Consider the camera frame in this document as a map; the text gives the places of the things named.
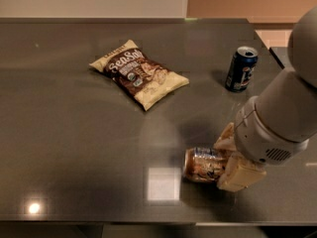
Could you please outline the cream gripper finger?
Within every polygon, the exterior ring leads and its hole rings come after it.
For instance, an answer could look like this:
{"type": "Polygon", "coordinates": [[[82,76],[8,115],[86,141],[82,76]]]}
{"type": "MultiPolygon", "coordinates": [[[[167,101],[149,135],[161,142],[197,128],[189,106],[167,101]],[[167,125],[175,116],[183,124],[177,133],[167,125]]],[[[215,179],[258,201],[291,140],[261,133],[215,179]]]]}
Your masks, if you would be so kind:
{"type": "Polygon", "coordinates": [[[265,176],[266,170],[263,165],[246,159],[239,152],[234,152],[227,162],[224,173],[217,181],[217,187],[236,192],[259,182],[265,176]]]}
{"type": "Polygon", "coordinates": [[[216,150],[225,150],[235,152],[237,150],[234,138],[234,124],[229,123],[218,140],[214,143],[213,148],[216,150]]]}

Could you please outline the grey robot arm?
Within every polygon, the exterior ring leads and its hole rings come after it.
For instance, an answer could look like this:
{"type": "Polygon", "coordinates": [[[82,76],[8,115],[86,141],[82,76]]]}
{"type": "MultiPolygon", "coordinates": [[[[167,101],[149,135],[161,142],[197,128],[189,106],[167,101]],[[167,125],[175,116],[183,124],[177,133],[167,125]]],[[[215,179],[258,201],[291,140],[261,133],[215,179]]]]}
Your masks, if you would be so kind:
{"type": "Polygon", "coordinates": [[[217,187],[239,191],[307,149],[317,132],[317,8],[294,25],[290,66],[250,98],[214,144],[229,155],[217,187]]]}

